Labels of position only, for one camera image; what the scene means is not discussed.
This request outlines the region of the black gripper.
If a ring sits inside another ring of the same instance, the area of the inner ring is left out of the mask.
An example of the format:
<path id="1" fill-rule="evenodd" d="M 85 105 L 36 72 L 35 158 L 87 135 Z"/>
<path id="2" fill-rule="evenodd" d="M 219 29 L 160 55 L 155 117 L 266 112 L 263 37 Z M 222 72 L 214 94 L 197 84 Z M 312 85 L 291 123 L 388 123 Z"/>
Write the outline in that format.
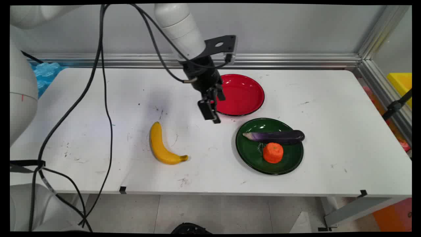
<path id="1" fill-rule="evenodd" d="M 216 103 L 211 99 L 225 101 L 226 97 L 223 92 L 222 78 L 217 69 L 202 68 L 195 66 L 189 62 L 182 62 L 183 71 L 189 80 L 196 79 L 192 82 L 192 87 L 199 91 L 202 100 L 197 102 L 200 112 L 204 120 L 211 120 L 213 123 L 221 123 L 217 114 Z"/>

